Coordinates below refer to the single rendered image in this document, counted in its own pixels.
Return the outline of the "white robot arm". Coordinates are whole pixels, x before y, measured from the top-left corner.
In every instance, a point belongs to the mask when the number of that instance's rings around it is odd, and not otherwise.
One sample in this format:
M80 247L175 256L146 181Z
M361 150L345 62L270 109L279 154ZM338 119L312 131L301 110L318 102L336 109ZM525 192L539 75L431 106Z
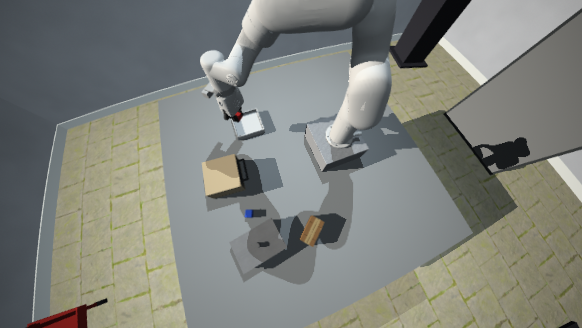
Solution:
M357 129L376 126L386 109L392 87L389 49L396 6L397 0L252 0L228 59L216 50L201 56L210 81L201 93L208 99L214 93L216 98L227 97L235 87L244 86L261 50L271 47L280 33L352 27L349 92L326 131L330 145L346 148L353 137L362 135Z

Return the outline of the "brown cardboard box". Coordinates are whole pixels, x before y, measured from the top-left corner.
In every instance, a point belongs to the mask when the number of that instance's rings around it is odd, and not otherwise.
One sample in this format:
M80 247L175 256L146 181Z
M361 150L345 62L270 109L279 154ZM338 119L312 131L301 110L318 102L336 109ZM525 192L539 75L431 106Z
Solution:
M299 239L313 247L323 225L324 222L322 220L314 217L313 215L310 216Z

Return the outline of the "light wooden cabinet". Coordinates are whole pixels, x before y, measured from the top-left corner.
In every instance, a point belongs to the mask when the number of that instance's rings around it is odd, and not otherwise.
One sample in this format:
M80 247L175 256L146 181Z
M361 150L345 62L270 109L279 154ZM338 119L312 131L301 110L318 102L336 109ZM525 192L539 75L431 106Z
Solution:
M246 179L243 179L240 161L243 161ZM244 191L244 181L249 180L244 159L236 160L235 154L202 162L205 193L216 199Z

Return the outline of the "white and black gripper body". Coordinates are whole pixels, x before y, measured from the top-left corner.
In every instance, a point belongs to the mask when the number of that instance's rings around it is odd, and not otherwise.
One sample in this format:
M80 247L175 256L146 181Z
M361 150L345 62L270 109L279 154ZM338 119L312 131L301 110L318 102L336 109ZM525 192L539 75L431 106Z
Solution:
M235 87L235 91L233 94L227 97L219 96L217 98L217 102L223 113L224 113L223 110L225 110L230 117L233 117L244 103L244 99L239 88Z

